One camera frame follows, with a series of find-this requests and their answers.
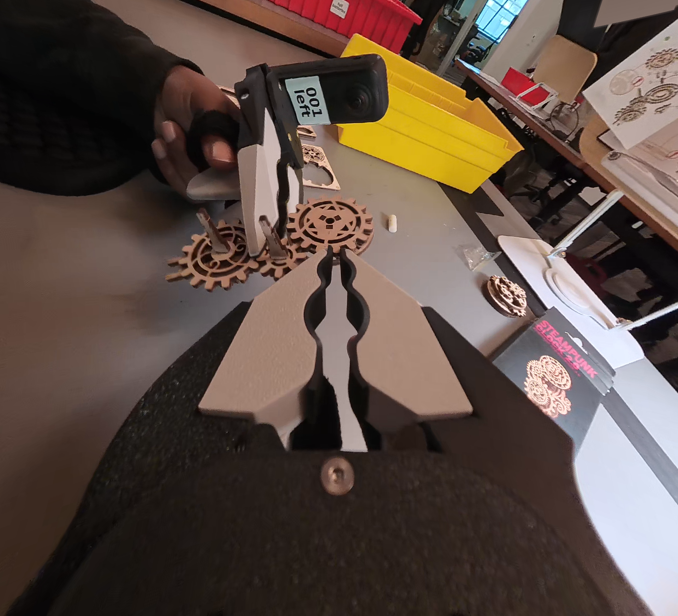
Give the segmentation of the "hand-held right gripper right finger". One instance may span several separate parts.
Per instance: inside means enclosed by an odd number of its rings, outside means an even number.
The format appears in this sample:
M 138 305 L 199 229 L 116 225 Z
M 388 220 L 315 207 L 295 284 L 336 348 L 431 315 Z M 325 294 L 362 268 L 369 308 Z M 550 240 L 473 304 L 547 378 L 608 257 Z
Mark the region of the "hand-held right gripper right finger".
M 348 249 L 342 250 L 349 400 L 368 434 L 396 434 L 428 421 L 472 414 L 422 306 Z

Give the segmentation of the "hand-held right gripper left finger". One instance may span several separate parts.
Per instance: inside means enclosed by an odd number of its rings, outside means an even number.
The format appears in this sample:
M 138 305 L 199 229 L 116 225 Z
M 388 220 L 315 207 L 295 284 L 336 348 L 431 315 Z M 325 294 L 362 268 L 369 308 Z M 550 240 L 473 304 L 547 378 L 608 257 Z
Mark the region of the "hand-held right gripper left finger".
M 296 448 L 334 449 L 334 391 L 316 334 L 332 256 L 318 251 L 253 299 L 199 402 L 201 414 L 271 425 Z

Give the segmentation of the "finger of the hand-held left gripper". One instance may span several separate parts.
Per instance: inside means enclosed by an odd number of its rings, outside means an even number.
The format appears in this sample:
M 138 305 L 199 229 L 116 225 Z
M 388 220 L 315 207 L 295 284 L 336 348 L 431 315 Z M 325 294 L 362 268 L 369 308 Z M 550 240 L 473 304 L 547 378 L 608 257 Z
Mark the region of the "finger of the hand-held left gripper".
M 243 227 L 248 252 L 253 258 L 259 257 L 267 247 L 267 234 L 261 219 L 276 231 L 278 237 L 284 236 L 277 171 L 281 148 L 273 121 L 265 120 L 262 129 L 262 144 L 248 145 L 238 153 Z
M 304 201 L 302 170 L 285 164 L 282 177 L 282 233 L 286 234 L 290 215 Z

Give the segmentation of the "wooden gear assembly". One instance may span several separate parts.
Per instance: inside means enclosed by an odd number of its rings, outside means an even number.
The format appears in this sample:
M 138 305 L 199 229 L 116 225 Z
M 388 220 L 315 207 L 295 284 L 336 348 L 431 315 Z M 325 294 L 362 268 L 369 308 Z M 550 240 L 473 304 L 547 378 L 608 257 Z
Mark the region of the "wooden gear assembly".
M 220 220 L 214 224 L 203 208 L 197 216 L 204 232 L 193 235 L 191 243 L 182 248 L 182 255 L 167 262 L 175 271 L 166 276 L 166 281 L 188 280 L 194 288 L 202 286 L 209 292 L 218 287 L 228 290 L 255 273 L 280 280 L 323 249 L 333 256 L 336 265 L 342 249 L 363 253 L 375 230 L 373 215 L 355 199 L 321 196 L 297 205 L 290 215 L 280 257 L 268 248 L 251 256 L 241 221 Z

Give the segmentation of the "small instruction sheet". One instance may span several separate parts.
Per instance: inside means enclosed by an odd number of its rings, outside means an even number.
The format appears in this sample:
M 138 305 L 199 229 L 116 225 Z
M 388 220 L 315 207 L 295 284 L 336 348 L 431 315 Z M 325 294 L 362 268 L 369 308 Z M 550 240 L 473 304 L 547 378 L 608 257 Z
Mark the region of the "small instruction sheet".
M 623 149 L 677 120 L 677 21 L 673 21 L 583 95 Z

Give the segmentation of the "person's left forearm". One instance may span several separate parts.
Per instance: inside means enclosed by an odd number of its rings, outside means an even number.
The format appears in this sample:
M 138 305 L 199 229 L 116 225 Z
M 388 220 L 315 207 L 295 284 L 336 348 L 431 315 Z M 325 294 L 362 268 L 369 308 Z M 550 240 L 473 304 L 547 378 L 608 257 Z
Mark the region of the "person's left forearm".
M 150 153 L 155 108 L 176 68 L 202 70 L 156 45 L 91 0 L 1 0 L 1 86 L 27 95 L 40 119 L 82 119 L 85 135 L 110 138 L 112 155 L 70 159 L 50 146 L 1 146 L 1 183 L 55 196 L 114 189 L 141 171 L 159 177 Z

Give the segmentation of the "person's left hand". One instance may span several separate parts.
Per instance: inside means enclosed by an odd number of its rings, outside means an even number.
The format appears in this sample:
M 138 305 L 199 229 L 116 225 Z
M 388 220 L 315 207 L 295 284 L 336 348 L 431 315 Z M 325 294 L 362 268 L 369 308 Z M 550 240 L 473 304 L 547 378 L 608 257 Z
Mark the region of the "person's left hand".
M 197 112 L 217 111 L 239 121 L 239 108 L 204 75 L 184 66 L 173 68 L 157 96 L 153 156 L 167 184 L 183 197 L 199 173 L 186 153 L 186 133 Z

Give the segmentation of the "small round wooden gear stack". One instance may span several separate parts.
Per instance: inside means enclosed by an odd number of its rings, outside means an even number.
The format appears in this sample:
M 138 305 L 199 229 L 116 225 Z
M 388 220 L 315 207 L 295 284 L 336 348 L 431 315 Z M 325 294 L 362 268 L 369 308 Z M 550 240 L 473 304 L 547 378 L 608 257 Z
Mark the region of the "small round wooden gear stack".
M 508 318 L 522 318 L 527 314 L 528 301 L 525 290 L 506 276 L 492 275 L 482 285 L 488 303 Z

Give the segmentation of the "clear plastic bag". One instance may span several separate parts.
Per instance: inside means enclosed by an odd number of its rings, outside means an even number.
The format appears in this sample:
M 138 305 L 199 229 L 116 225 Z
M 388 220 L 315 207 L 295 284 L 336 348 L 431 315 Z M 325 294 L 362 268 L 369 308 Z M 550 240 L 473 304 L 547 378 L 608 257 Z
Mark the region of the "clear plastic bag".
M 485 265 L 496 261 L 501 250 L 488 250 L 482 244 L 467 244 L 461 247 L 461 255 L 471 272 L 477 272 Z

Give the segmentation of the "yellow plastic bin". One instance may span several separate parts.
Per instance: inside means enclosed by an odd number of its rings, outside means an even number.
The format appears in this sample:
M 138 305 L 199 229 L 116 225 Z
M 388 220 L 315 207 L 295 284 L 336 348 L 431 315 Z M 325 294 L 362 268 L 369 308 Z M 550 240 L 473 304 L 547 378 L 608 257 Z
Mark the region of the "yellow plastic bin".
M 386 63 L 388 109 L 377 121 L 338 125 L 338 141 L 387 163 L 472 193 L 521 143 L 480 99 L 355 34 L 343 58 L 378 54 Z

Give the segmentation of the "black puzzle box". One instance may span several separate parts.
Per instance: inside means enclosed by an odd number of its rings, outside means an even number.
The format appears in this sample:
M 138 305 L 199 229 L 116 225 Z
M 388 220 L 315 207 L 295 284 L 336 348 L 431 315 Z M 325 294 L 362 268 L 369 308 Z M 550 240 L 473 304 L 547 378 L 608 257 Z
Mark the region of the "black puzzle box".
M 527 324 L 493 363 L 574 444 L 578 454 L 595 414 L 614 387 L 615 370 L 557 308 Z

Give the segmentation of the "white book stand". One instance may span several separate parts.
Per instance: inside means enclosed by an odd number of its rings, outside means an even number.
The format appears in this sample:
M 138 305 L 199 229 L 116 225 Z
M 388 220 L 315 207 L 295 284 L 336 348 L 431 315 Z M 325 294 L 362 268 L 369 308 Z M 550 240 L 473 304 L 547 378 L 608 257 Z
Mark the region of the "white book stand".
M 615 149 L 598 160 L 597 172 L 607 175 L 613 188 L 579 224 L 552 247 L 540 239 L 500 236 L 503 254 L 521 273 L 546 306 L 563 306 L 564 314 L 592 320 L 604 331 L 630 331 L 677 311 L 666 305 L 635 321 L 617 318 L 567 262 L 567 249 L 614 205 L 627 198 L 661 229 L 677 236 L 677 121 L 657 130 L 630 149 L 612 137 Z

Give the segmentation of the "small red bin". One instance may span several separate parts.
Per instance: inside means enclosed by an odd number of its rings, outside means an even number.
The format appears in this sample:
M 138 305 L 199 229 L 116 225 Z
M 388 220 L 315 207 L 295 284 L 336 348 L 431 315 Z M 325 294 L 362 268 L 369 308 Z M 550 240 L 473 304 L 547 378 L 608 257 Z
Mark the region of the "small red bin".
M 500 84 L 505 87 L 518 101 L 533 108 L 547 104 L 557 94 L 543 83 L 537 83 L 532 78 L 517 69 L 510 67 Z

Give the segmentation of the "tan chair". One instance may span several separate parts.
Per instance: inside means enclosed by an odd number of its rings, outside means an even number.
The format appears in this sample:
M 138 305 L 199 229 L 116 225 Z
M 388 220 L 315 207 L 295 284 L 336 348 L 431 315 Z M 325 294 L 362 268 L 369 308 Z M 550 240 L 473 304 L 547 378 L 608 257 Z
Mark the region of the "tan chair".
M 573 103 L 597 65 L 597 54 L 562 35 L 547 41 L 532 75 L 566 104 Z

